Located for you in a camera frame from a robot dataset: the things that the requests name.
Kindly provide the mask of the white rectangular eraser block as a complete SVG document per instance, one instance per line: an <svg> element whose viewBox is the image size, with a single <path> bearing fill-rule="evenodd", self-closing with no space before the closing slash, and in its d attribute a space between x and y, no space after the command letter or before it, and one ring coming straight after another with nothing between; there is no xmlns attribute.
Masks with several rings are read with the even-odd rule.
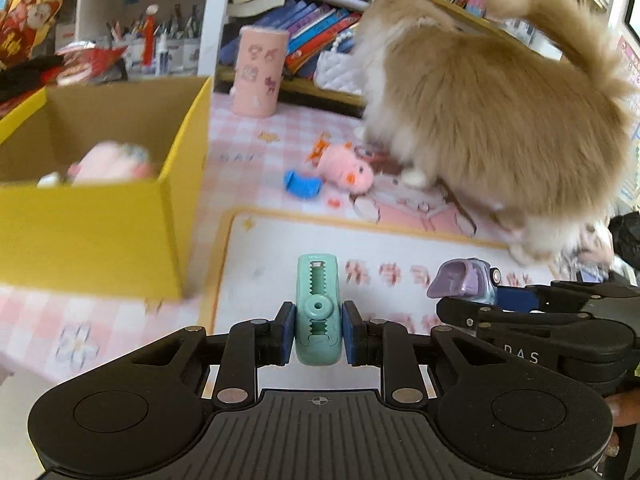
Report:
<svg viewBox="0 0 640 480"><path fill-rule="evenodd" d="M52 188L52 186L58 186L65 182L65 178L57 171L51 172L43 176L37 183L38 188Z"/></svg>

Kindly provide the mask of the pink plush doll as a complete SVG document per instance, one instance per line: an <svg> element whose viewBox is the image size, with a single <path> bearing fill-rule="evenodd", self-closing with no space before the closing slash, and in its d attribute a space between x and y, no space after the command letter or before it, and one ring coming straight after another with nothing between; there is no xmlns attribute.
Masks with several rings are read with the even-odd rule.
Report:
<svg viewBox="0 0 640 480"><path fill-rule="evenodd" d="M324 182L350 194L366 194L374 183L372 167L356 155L350 143L335 144L320 138L307 162Z"/></svg>

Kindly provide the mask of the blue toy piece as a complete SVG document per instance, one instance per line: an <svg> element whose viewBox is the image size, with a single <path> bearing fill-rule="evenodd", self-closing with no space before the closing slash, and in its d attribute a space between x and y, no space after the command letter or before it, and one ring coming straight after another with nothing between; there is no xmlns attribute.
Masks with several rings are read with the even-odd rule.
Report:
<svg viewBox="0 0 640 480"><path fill-rule="evenodd" d="M294 170L283 177L285 191L302 200L311 200L320 194L323 181L319 177L303 176Z"/></svg>

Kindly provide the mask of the pink fluffy pouch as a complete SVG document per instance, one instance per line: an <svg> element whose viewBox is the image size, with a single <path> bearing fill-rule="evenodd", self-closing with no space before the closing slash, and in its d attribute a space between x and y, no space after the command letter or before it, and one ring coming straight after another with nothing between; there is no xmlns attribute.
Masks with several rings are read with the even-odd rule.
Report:
<svg viewBox="0 0 640 480"><path fill-rule="evenodd" d="M73 184L152 178L156 170L149 152L137 144L104 141L67 170Z"/></svg>

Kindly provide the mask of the white quilted pearl handbag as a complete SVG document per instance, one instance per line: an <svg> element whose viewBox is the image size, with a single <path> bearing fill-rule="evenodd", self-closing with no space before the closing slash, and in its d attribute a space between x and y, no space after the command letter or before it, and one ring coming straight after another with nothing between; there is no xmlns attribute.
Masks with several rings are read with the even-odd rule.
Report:
<svg viewBox="0 0 640 480"><path fill-rule="evenodd" d="M314 85L320 90L362 96L360 71L349 53L352 36L350 30L341 32L329 50L320 52L314 71Z"/></svg>

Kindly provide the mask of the pink checkered tablecloth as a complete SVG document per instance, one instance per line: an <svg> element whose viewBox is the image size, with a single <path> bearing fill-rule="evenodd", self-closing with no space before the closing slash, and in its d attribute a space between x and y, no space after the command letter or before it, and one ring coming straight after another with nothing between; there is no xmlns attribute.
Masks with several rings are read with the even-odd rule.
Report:
<svg viewBox="0 0 640 480"><path fill-rule="evenodd" d="M226 96L215 96L186 298L147 307L6 286L2 353L62 382L183 326L224 332L293 299L297 260L306 252L337 258L342 296L364 315L416 333L436 322L426 289L443 261L483 258L509 285L554 279L546 266L520 268L444 192L406 188L391 166L363 196L331 185L312 200L285 192L284 174L305 168L319 138L347 142L354 127L352 118L292 105L266 119L242 118Z"/></svg>

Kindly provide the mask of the pink cylindrical cup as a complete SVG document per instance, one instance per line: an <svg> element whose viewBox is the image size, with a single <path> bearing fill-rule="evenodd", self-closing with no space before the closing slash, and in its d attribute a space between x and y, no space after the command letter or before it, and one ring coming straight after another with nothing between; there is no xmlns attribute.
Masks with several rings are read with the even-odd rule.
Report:
<svg viewBox="0 0 640 480"><path fill-rule="evenodd" d="M276 112L289 36L286 29L241 28L230 91L234 114L265 118Z"/></svg>

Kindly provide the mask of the yellow cardboard box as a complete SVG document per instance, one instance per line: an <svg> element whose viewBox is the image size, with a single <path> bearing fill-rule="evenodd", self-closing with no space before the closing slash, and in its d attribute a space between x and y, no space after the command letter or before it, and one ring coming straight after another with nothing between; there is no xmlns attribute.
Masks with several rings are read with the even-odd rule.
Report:
<svg viewBox="0 0 640 480"><path fill-rule="evenodd" d="M212 83L165 77L39 90L1 122L1 279L178 299L186 290ZM144 148L145 179L41 184L105 141Z"/></svg>

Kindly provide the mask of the purple toy car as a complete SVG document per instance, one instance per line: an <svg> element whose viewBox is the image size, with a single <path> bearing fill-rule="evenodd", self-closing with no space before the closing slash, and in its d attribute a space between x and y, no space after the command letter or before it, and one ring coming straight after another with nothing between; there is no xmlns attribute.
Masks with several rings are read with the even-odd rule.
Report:
<svg viewBox="0 0 640 480"><path fill-rule="evenodd" d="M437 270L426 290L431 299L456 297L496 304L497 289L501 284L501 272L485 260L457 258L444 262Z"/></svg>

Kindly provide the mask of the orange white fluffy cat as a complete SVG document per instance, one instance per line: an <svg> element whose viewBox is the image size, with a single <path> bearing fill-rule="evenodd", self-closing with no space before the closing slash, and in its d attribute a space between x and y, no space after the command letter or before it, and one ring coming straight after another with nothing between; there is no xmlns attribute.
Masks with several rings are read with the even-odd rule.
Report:
<svg viewBox="0 0 640 480"><path fill-rule="evenodd" d="M521 264L549 262L604 216L629 162L634 87L603 16L582 0L486 0L562 52L469 34L427 0L370 0L354 61L363 134L411 180L442 181L506 231Z"/></svg>

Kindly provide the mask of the mint green clip toy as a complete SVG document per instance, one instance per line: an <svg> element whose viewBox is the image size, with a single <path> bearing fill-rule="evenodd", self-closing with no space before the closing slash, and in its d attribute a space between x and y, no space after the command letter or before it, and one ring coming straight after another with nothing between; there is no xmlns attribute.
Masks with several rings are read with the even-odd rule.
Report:
<svg viewBox="0 0 640 480"><path fill-rule="evenodd" d="M295 345L299 362L330 366L342 355L340 274L329 254L301 255L297 263Z"/></svg>

